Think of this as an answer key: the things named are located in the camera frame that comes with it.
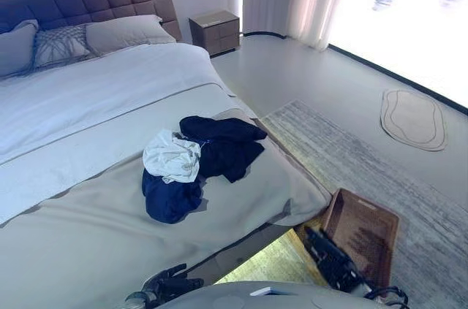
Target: gray floor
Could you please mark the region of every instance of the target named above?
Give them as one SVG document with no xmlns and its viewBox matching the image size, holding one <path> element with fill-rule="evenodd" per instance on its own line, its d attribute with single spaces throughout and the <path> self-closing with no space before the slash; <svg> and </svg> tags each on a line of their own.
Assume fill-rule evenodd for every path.
<svg viewBox="0 0 468 309">
<path fill-rule="evenodd" d="M 239 50 L 212 61 L 258 116 L 300 99 L 468 210 L 468 119 L 461 113 L 440 104 L 448 145 L 428 152 L 393 140 L 380 127 L 382 92 L 411 88 L 335 51 L 251 36 Z"/>
</svg>

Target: pile of clothes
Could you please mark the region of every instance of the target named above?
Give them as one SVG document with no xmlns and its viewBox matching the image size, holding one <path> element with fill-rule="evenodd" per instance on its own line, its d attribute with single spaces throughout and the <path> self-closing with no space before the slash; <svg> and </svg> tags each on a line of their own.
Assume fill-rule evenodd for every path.
<svg viewBox="0 0 468 309">
<path fill-rule="evenodd" d="M 146 212 L 168 224 L 198 208 L 202 179 L 224 175 L 234 183 L 243 178 L 264 150 L 256 141 L 266 138 L 262 129 L 237 118 L 192 116 L 179 125 L 183 136 L 162 130 L 143 151 Z"/>
</svg>

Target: upholstered headboard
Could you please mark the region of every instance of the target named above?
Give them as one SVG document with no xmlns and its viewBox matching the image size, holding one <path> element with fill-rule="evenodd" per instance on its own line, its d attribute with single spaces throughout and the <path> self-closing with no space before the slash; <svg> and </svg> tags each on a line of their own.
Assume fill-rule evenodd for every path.
<svg viewBox="0 0 468 309">
<path fill-rule="evenodd" d="M 41 28 L 53 29 L 82 23 L 153 15 L 177 40 L 182 38 L 172 0 L 13 0 L 0 1 L 0 33 L 22 20 L 37 19 Z"/>
</svg>

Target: black cable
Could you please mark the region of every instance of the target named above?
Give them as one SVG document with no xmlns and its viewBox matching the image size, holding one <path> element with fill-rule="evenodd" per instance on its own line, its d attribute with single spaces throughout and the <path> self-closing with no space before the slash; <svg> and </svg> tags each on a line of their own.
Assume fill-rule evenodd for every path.
<svg viewBox="0 0 468 309">
<path fill-rule="evenodd" d="M 401 289 L 399 289 L 397 286 L 390 286 L 390 287 L 385 287 L 382 289 L 374 289 L 370 291 L 368 294 L 364 296 L 364 298 L 368 300 L 374 300 L 378 296 L 382 296 L 383 294 L 388 294 L 388 293 L 394 293 L 398 297 L 403 298 L 403 302 L 400 302 L 398 300 L 390 301 L 385 303 L 387 306 L 394 306 L 394 305 L 400 305 L 399 309 L 410 309 L 408 306 L 408 296 L 406 293 L 404 293 Z"/>
<path fill-rule="evenodd" d="M 399 302 L 398 300 L 393 300 L 391 302 L 385 303 L 385 305 L 389 307 L 393 307 L 394 305 L 399 305 L 400 306 L 399 309 L 410 309 L 408 305 L 404 304 L 403 302 Z"/>
</svg>

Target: window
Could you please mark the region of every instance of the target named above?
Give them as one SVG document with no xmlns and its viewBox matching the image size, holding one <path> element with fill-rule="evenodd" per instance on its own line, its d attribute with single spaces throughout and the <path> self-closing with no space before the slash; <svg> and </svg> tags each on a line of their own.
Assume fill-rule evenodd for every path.
<svg viewBox="0 0 468 309">
<path fill-rule="evenodd" d="M 468 107 L 468 0 L 340 0 L 331 44 Z"/>
</svg>

